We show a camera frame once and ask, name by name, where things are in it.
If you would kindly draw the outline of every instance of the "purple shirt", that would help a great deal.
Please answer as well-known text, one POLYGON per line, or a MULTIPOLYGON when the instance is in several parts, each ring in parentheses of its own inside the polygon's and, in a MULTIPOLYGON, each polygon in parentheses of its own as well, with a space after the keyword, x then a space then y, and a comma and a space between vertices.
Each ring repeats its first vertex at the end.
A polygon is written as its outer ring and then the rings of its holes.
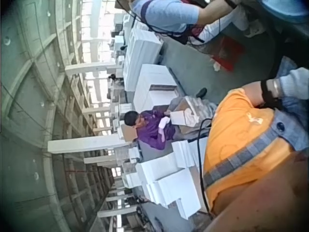
POLYGON ((149 110, 141 112, 141 116, 148 123, 146 126, 136 129, 138 139, 157 150, 163 150, 165 142, 173 139, 175 134, 174 126, 169 122, 164 127, 165 141, 162 142, 161 134, 158 133, 158 130, 160 120, 165 117, 164 113, 157 110, 149 110))

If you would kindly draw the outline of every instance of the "concrete floor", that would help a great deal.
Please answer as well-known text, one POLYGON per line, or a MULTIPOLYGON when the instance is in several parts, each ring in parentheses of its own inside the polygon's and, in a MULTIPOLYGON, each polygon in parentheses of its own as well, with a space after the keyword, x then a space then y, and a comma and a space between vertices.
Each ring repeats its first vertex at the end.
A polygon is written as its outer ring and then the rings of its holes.
MULTIPOLYGON (((163 38, 164 58, 161 64, 173 70, 187 95, 194 95, 202 87, 206 87, 208 89, 207 98, 219 103, 229 90, 267 78, 274 57, 274 44, 269 36, 265 33, 247 39, 233 25, 226 28, 225 34, 239 41, 246 49, 231 73, 225 70, 215 72, 213 62, 207 55, 168 37, 163 38)), ((128 93, 130 102, 133 102, 133 96, 134 93, 128 93)), ((172 151, 170 143, 163 151, 150 148, 143 142, 140 142, 140 148, 143 161, 167 155, 172 151)), ((141 188, 135 188, 134 192, 142 194, 141 188)), ((143 208, 151 221, 154 217, 158 217, 166 231, 189 232, 194 228, 193 222, 181 218, 176 208, 165 209, 151 203, 145 204, 143 208)))

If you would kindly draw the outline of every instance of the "light blue shirt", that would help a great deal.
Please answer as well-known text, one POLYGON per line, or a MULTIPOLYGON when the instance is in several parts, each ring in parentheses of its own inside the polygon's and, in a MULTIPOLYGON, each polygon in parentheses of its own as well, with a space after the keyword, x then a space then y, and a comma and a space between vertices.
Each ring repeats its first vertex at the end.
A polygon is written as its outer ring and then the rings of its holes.
MULTIPOLYGON (((141 8, 148 0, 135 0, 131 10, 140 17, 141 8)), ((180 0, 153 0, 146 11, 146 21, 157 31, 183 32, 187 24, 196 24, 198 7, 180 0)))

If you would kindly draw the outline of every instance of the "blue pants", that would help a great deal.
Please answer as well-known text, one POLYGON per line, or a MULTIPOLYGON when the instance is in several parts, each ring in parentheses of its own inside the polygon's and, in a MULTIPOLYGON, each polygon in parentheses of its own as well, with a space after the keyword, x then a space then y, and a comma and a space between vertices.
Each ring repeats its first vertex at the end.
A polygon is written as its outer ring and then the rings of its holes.
MULTIPOLYGON (((276 78, 286 76, 291 70, 296 68, 297 65, 291 59, 283 57, 276 78)), ((282 104, 286 111, 294 115, 308 132, 308 100, 284 97, 282 104)))

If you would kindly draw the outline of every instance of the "wristwatch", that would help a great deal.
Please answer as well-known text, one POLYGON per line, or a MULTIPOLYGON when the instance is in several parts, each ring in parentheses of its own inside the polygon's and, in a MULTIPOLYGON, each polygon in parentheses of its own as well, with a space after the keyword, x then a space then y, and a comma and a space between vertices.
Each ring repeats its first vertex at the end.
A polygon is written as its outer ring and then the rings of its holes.
POLYGON ((237 5, 232 0, 224 0, 230 7, 235 9, 237 5))

